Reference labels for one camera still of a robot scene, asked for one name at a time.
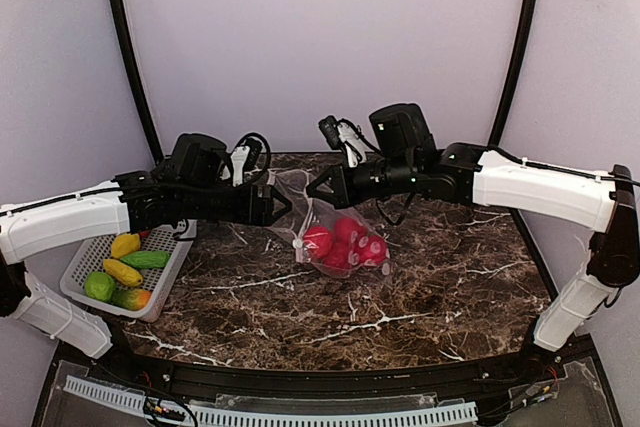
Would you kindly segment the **green orange toy mango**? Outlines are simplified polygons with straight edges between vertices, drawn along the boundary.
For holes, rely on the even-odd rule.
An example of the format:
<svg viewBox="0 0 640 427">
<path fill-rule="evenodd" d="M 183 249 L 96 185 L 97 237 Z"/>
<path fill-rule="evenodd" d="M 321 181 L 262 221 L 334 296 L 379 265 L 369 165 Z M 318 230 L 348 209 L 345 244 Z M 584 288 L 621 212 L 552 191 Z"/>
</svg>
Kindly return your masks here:
<svg viewBox="0 0 640 427">
<path fill-rule="evenodd" d="M 146 307 L 152 293 L 145 289 L 116 290 L 111 297 L 111 304 L 129 311 L 139 311 Z"/>
</svg>

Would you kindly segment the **clear zip top bag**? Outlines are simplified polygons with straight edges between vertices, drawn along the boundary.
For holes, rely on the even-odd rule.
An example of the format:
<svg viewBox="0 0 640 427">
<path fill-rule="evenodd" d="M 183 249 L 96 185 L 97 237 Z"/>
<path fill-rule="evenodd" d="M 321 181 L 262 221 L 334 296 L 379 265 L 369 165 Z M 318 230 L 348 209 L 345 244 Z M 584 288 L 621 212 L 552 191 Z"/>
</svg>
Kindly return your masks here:
<svg viewBox="0 0 640 427">
<path fill-rule="evenodd" d="M 388 243 L 355 209 L 338 210 L 309 197 L 306 187 L 313 179 L 301 169 L 269 172 L 267 184 L 291 202 L 291 211 L 270 230 L 293 248 L 296 262 L 328 277 L 347 279 L 360 269 L 390 275 Z"/>
</svg>

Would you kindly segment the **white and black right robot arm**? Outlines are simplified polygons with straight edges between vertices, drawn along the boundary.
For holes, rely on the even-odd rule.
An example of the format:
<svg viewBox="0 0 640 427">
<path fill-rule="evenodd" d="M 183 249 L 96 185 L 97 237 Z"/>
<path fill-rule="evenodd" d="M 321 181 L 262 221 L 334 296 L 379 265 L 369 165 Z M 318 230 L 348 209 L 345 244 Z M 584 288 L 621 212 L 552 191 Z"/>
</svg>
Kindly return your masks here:
<svg viewBox="0 0 640 427">
<path fill-rule="evenodd" d="M 320 121 L 328 145 L 347 159 L 312 181 L 308 196 L 343 209 L 369 199 L 419 195 L 524 210 L 592 231 L 588 260 L 534 324 L 532 342 L 538 348 L 558 351 L 612 293 L 638 278 L 636 183 L 626 167 L 576 170 L 469 143 L 439 149 L 415 103 L 381 108 L 369 121 L 377 140 L 375 160 L 367 159 L 368 142 L 350 121 L 333 116 Z"/>
</svg>

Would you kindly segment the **red toy fruit front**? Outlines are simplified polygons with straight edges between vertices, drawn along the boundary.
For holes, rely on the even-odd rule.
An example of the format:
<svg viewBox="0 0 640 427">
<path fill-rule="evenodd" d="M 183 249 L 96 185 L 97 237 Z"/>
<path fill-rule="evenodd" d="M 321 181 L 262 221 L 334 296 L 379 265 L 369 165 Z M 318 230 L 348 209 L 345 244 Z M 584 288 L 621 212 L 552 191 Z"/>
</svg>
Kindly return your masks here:
<svg viewBox="0 0 640 427">
<path fill-rule="evenodd" d="M 324 257 L 324 266 L 335 271 L 349 271 L 351 269 L 350 256 L 352 248 L 347 243 L 334 243 L 329 253 Z"/>
</svg>

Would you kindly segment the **white plastic basket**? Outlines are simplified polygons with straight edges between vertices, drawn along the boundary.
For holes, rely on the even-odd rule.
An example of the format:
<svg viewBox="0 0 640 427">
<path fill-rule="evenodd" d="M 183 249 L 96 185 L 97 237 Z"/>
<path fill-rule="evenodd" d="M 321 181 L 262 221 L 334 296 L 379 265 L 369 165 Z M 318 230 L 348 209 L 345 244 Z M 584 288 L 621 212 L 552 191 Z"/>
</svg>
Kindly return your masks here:
<svg viewBox="0 0 640 427">
<path fill-rule="evenodd" d="M 151 293 L 150 300 L 139 310 L 129 310 L 111 303 L 101 302 L 85 294 L 85 283 L 92 272 L 103 270 L 103 261 L 111 252 L 115 234 L 84 240 L 63 273 L 59 287 L 61 291 L 76 303 L 82 304 L 113 316 L 155 322 L 171 291 L 173 283 L 192 246 L 192 241 L 178 241 L 178 238 L 195 236 L 197 223 L 180 221 L 176 228 L 163 225 L 152 230 L 148 237 L 141 240 L 141 247 L 147 251 L 165 251 L 170 254 L 163 269 L 142 269 L 143 283 L 140 289 Z"/>
</svg>

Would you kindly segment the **red toy apple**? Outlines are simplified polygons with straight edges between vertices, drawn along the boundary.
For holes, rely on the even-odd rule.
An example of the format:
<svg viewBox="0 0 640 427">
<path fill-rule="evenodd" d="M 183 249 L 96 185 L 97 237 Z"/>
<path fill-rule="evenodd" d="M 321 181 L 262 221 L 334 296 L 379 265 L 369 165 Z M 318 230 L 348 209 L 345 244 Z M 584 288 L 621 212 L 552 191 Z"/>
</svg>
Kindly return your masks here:
<svg viewBox="0 0 640 427">
<path fill-rule="evenodd" d="M 354 251 L 364 266 L 380 266 L 388 259 L 387 243 L 378 235 L 360 237 L 354 244 Z"/>
</svg>

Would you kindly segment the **red toy strawberry back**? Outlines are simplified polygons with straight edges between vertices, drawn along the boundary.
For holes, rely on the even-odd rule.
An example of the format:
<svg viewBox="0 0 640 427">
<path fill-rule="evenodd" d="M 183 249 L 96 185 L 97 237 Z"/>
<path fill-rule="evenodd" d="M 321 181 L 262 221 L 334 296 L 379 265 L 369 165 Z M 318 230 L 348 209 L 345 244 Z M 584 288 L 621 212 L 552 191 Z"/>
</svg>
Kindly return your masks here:
<svg viewBox="0 0 640 427">
<path fill-rule="evenodd" d="M 333 234 L 324 226 L 312 226 L 303 235 L 303 245 L 313 258 L 323 259 L 333 246 Z"/>
</svg>

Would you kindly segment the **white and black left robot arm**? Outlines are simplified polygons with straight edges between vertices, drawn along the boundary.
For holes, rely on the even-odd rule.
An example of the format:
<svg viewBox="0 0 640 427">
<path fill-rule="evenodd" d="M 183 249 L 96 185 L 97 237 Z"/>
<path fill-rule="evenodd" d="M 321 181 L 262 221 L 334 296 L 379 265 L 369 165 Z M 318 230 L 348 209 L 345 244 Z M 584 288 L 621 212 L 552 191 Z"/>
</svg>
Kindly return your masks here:
<svg viewBox="0 0 640 427">
<path fill-rule="evenodd" d="M 268 227 L 292 204 L 245 169 L 271 163 L 265 138 L 244 135 L 234 151 L 213 137 L 185 133 L 151 171 L 120 174 L 87 190 L 1 209 L 1 314 L 21 320 L 98 359 L 112 346 L 107 323 L 51 291 L 25 267 L 35 254 L 94 237 L 139 233 L 181 221 Z"/>
</svg>

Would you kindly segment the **red toy fruit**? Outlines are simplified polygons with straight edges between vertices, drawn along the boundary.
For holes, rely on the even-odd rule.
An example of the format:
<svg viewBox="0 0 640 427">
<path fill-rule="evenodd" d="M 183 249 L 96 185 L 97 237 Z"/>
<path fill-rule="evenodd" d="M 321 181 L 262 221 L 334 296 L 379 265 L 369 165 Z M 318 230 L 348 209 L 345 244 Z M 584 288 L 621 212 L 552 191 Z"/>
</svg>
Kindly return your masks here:
<svg viewBox="0 0 640 427">
<path fill-rule="evenodd" d="M 347 243 L 334 243 L 329 253 L 324 257 L 324 266 L 335 271 L 349 271 L 351 269 L 350 256 L 352 248 Z"/>
<path fill-rule="evenodd" d="M 337 243 L 355 246 L 366 235 L 367 228 L 352 217 L 340 217 L 333 225 L 333 239 Z"/>
</svg>

